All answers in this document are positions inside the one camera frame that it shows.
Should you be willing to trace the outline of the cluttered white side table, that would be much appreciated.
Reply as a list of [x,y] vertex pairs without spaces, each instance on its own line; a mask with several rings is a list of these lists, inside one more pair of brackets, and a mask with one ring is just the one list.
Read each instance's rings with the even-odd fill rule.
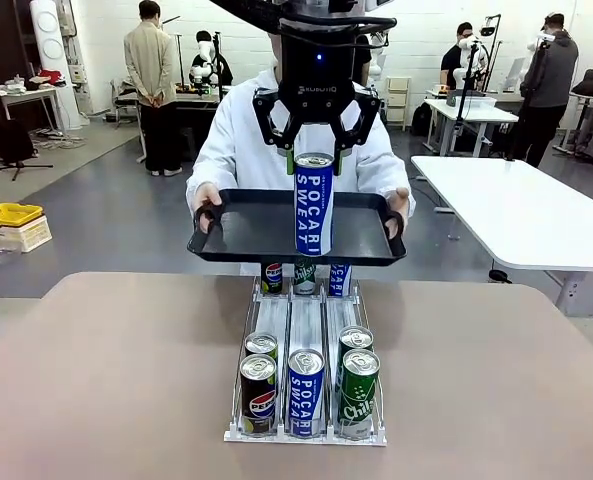
[[3,111],[8,119],[10,119],[9,107],[12,105],[21,105],[34,101],[40,101],[43,105],[48,101],[55,120],[54,130],[60,131],[62,135],[67,133],[67,127],[62,118],[62,110],[58,97],[59,88],[48,86],[46,88],[39,88],[34,91],[26,91],[19,94],[12,94],[0,90],[0,101],[2,102]]

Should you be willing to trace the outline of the white drawer unit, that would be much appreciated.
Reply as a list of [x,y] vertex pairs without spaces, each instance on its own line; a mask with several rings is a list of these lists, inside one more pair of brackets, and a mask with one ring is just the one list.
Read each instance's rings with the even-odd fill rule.
[[406,128],[409,89],[409,77],[388,77],[385,82],[385,115],[386,120],[393,126]]

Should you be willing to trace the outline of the person's right hand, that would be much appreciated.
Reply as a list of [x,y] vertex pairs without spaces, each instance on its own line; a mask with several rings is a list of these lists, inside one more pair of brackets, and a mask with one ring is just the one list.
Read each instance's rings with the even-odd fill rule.
[[195,191],[192,200],[192,211],[194,219],[198,222],[200,230],[207,234],[212,223],[212,218],[205,214],[199,214],[198,211],[205,205],[221,206],[222,199],[219,189],[211,182],[202,183]]

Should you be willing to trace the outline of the person in white coat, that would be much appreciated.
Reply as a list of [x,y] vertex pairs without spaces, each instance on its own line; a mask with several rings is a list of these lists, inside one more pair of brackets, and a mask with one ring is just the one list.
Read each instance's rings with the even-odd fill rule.
[[[224,97],[199,152],[229,155],[235,163],[238,184],[235,188],[293,188],[293,179],[287,174],[286,159],[279,155],[276,148],[264,143],[252,106],[257,88],[274,89],[278,86],[279,36],[271,34],[269,38],[276,59],[275,65],[255,78],[234,86]],[[343,159],[342,174],[334,180],[334,189],[337,192],[378,194],[374,191],[374,163],[379,154],[386,152],[394,154],[389,134],[382,121],[377,118],[366,143],[354,147],[352,153]]]

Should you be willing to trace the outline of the black Pepsi can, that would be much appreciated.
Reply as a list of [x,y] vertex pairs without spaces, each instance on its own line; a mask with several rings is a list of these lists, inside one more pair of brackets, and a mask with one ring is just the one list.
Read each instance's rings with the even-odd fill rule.
[[283,291],[283,269],[281,263],[261,265],[262,288],[265,293],[279,295]]
[[252,332],[244,340],[245,356],[262,354],[278,362],[277,338],[266,332]]
[[240,364],[242,432],[250,436],[271,433],[276,407],[276,361],[251,354]]

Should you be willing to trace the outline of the white tower air conditioner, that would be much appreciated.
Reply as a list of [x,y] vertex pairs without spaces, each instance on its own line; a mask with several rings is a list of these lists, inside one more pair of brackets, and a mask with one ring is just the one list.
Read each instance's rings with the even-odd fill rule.
[[90,97],[72,0],[30,0],[29,7],[41,70],[59,74],[58,120],[66,131],[79,130]]

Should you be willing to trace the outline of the large white table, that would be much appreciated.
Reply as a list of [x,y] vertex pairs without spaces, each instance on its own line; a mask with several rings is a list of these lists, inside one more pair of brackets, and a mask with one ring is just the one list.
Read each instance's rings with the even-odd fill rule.
[[568,312],[593,273],[593,199],[522,161],[414,156],[412,164],[498,264],[566,275]]

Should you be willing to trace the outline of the black tripod stand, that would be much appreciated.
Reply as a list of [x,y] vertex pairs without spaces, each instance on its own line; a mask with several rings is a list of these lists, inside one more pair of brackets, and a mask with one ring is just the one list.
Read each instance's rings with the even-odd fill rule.
[[[12,94],[34,91],[40,88],[32,82],[31,65],[25,51],[22,35],[12,25],[4,24],[0,28],[0,90]],[[38,156],[28,127],[36,127],[39,122],[51,118],[48,111],[39,113],[30,103],[23,104],[20,117],[11,115],[8,119],[0,101],[0,170],[11,171],[14,177],[27,167],[27,162]]]

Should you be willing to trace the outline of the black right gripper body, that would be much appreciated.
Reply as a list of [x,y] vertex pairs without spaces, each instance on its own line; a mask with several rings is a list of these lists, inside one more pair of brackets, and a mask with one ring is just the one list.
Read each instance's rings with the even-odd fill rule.
[[351,29],[279,35],[278,100],[289,126],[341,126],[355,98],[352,82],[356,34]]

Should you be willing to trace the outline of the black serving tray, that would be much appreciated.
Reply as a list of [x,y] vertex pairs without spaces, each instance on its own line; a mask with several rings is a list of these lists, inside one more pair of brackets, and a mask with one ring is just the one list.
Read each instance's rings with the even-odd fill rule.
[[[212,222],[199,228],[187,250],[210,262],[292,264],[296,249],[293,193],[289,190],[225,189],[222,204],[199,210]],[[407,255],[400,237],[390,239],[386,223],[401,217],[380,195],[337,193],[332,214],[332,249],[313,257],[317,265],[386,267]]]

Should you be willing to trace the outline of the blue Pocari Sweat can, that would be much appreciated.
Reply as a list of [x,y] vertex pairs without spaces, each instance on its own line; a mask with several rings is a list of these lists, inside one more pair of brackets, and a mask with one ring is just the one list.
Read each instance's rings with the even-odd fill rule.
[[329,290],[330,297],[346,297],[351,293],[352,266],[348,264],[332,264],[330,266]]
[[322,392],[325,360],[313,349],[299,349],[288,360],[287,426],[297,438],[314,438],[321,433]]
[[297,251],[308,257],[332,249],[333,157],[306,153],[294,160],[294,214]]

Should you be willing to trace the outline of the green Chilsung cider can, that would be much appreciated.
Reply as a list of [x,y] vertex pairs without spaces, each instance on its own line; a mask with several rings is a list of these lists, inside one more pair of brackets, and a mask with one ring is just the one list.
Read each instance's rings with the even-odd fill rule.
[[358,325],[347,326],[339,333],[339,359],[343,360],[345,354],[350,350],[364,349],[372,351],[373,343],[373,334],[367,328]]
[[337,420],[339,435],[365,439],[370,435],[380,360],[367,349],[345,353],[339,387]]
[[316,266],[309,261],[294,264],[293,291],[296,295],[313,295],[316,290]]

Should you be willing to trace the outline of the man in beige jacket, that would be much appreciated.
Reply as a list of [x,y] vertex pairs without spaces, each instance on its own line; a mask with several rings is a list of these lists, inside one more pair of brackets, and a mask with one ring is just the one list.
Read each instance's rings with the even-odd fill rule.
[[139,3],[139,25],[124,38],[128,75],[140,105],[145,167],[153,176],[182,172],[176,125],[174,42],[160,28],[161,9],[154,0]]

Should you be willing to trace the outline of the man in grey hoodie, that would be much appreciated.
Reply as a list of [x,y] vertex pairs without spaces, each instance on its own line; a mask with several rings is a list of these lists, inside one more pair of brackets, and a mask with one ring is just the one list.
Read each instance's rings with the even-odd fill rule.
[[564,23],[562,13],[545,17],[542,32],[553,39],[539,47],[520,86],[524,101],[512,153],[534,168],[540,165],[565,114],[579,56]]

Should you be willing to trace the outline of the black backpack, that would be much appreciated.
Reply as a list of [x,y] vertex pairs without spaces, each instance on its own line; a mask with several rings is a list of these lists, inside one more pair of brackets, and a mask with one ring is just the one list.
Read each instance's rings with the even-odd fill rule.
[[427,136],[432,132],[433,110],[429,104],[423,102],[414,111],[411,133],[413,136]]

